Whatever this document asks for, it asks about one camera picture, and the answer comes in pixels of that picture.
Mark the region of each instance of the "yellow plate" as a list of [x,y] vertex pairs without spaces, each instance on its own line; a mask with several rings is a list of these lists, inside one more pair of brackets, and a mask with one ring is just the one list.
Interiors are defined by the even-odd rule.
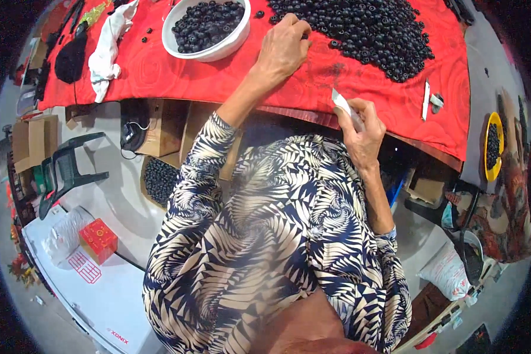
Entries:
[[[488,132],[490,124],[496,124],[498,127],[498,138],[499,138],[499,155],[498,160],[496,161],[496,164],[488,170],[488,165],[486,163],[486,157],[488,156]],[[494,112],[490,115],[490,119],[488,119],[488,126],[486,127],[486,138],[484,139],[484,169],[486,170],[486,178],[489,182],[493,182],[498,178],[499,170],[502,168],[502,155],[503,152],[503,127],[502,127],[502,120],[499,119],[499,115]]]

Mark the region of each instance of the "red tablecloth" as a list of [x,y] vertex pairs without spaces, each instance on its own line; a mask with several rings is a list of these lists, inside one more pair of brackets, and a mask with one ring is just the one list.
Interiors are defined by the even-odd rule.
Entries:
[[[85,11],[102,0],[87,0]],[[200,63],[179,60],[169,55],[161,43],[162,16],[168,0],[152,3],[140,0],[134,24],[124,35],[116,63],[121,76],[110,82],[105,101],[130,97],[165,97],[174,99],[223,102],[255,62],[262,38],[271,27],[267,19],[272,10],[265,0],[251,0],[252,12],[264,10],[265,17],[251,19],[250,35],[240,50],[223,60]],[[470,92],[466,44],[454,14],[443,0],[411,0],[421,11],[418,20],[425,23],[435,60],[425,62],[425,70],[403,84],[386,79],[373,66],[344,58],[328,48],[329,39],[313,33],[309,58],[287,82],[279,87],[264,104],[269,106],[332,112],[331,90],[334,87],[345,97],[361,97],[375,102],[378,116],[391,132],[420,140],[454,157],[466,159],[466,140],[470,117]],[[94,52],[106,12],[89,29],[86,61],[82,78],[76,82],[78,104],[94,102],[88,57]],[[66,44],[71,35],[69,25],[64,34]],[[153,32],[147,34],[147,28]],[[142,37],[148,37],[142,43]],[[50,55],[51,67],[61,46]],[[429,109],[427,121],[421,119],[425,79],[429,78],[431,93],[440,92],[445,107],[438,114]],[[39,109],[75,104],[73,85],[57,79],[53,70]]]

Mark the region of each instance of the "pile of black parts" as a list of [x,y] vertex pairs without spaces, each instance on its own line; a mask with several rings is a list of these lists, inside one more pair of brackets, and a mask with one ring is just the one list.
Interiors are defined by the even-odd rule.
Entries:
[[178,173],[179,170],[175,167],[152,158],[145,165],[144,185],[146,192],[155,202],[167,207],[171,192],[177,183]]
[[498,161],[499,156],[499,137],[498,125],[490,124],[488,127],[488,146],[486,147],[486,169],[491,170]]
[[419,10],[406,0],[269,0],[276,15],[271,24],[287,13],[307,21],[314,31],[333,39],[330,47],[343,56],[373,64],[386,77],[405,82],[435,56],[423,22],[415,21]]
[[177,41],[177,52],[196,53],[218,44],[231,34],[244,16],[244,7],[232,1],[217,4],[199,2],[171,29]]

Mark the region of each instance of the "white bowl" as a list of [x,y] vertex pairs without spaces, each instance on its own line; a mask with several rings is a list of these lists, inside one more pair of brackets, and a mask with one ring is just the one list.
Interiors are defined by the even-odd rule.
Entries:
[[[220,60],[238,50],[246,38],[248,38],[248,34],[250,33],[250,15],[252,12],[250,2],[249,0],[239,1],[244,7],[244,16],[242,17],[238,26],[231,34],[228,35],[228,37],[209,48],[201,50],[200,52],[190,54],[179,53],[177,51],[178,46],[177,41],[175,40],[175,33],[173,33],[171,29],[175,26],[175,23],[187,13],[187,8],[189,6],[197,5],[200,1],[202,0],[181,0],[177,5],[175,5],[175,7],[173,7],[163,23],[163,29],[161,32],[163,47],[175,58],[196,59],[200,62],[212,62]],[[228,0],[218,0],[216,3],[224,4],[227,1]]]

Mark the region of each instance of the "woman's right hand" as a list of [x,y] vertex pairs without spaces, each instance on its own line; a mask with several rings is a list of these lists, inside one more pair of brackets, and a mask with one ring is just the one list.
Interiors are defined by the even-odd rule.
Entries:
[[358,112],[366,130],[356,132],[352,118],[340,107],[334,107],[334,113],[338,116],[338,123],[344,133],[344,145],[363,178],[373,172],[377,172],[379,176],[378,153],[386,133],[386,125],[379,120],[373,102],[356,98],[348,100],[348,104]]
[[294,14],[286,14],[267,32],[258,61],[250,71],[267,86],[266,91],[279,85],[304,63],[311,42],[301,38],[310,33],[311,26]]

